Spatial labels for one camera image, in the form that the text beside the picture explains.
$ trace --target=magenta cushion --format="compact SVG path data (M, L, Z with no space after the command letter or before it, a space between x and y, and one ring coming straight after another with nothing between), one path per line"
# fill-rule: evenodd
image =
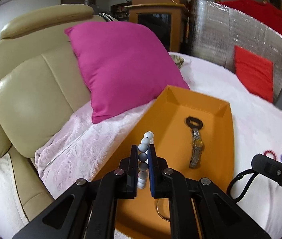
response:
M86 22L65 33L91 91L95 124L150 102L167 85L189 89L159 39L143 25Z

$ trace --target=orange tray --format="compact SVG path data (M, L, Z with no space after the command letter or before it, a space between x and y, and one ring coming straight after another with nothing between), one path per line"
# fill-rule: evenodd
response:
M189 168L192 134L185 124L188 116L203 122L200 133L204 150L196 169ZM226 191L234 171L233 122L228 102L167 86L95 179L116 169L122 158L129 157L131 145L138 145L147 131L154 133L156 154L165 158L170 168L193 180L208 177ZM170 223L157 214L156 201L151 197L149 181L137 191L135 199L119 200L116 229L135 239L170 238ZM160 204L161 214L168 216L168 200L160 200Z

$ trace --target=metal screw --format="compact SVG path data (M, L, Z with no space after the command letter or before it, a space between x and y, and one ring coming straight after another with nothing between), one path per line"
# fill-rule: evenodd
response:
M201 183L203 185L210 185L211 184L211 180L209 178L202 178Z
M165 169L163 170L163 173L166 174L166 175L170 175L170 174L173 173L173 170L172 170L171 168L165 168Z
M75 183L78 185L78 186L82 186L86 183L87 181L83 178L79 178L75 181Z
M115 175L122 175L122 174L124 174L124 170L118 168L118 169L114 170L114 174L115 174Z

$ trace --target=white bead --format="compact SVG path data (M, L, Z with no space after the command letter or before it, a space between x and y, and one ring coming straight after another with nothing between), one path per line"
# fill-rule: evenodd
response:
M146 178L145 178L145 180L142 180L140 177L138 178L138 183L146 183Z
M139 163L139 170L140 171L146 171L148 169L147 163Z
M138 188L139 189L144 189L145 188L145 183L139 183L138 182Z
M146 153L140 153L138 158L140 162L145 162L148 159L148 155Z
M139 178L144 180L144 179L146 179L146 177L148 177L148 173L147 172L139 172Z
M151 143L151 140L148 139L147 137L145 137L145 138L142 138L141 143L142 143L142 144L149 145L149 144Z
M146 144L139 144L138 145L138 149L139 149L140 152L146 152L146 151L148 151L148 145L146 145Z
M148 131L144 134L144 137L151 140L154 137L154 134L153 134L153 132Z

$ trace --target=black cable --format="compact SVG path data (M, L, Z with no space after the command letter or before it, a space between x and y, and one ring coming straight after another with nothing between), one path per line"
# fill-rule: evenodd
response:
M236 199L233 199L233 197L231 196L231 189L233 187L233 185L241 180L245 175L247 174L250 174L250 173L253 173L252 177L249 178L248 182L246 183L242 193L236 198ZM248 188L250 187L252 181L256 178L256 176L258 175L258 172L255 172L253 169L248 169L248 170L245 170L243 172L240 172L231 182L230 184L228 185L228 189L226 190L226 194L235 202L239 202L243 197L244 195L246 194Z

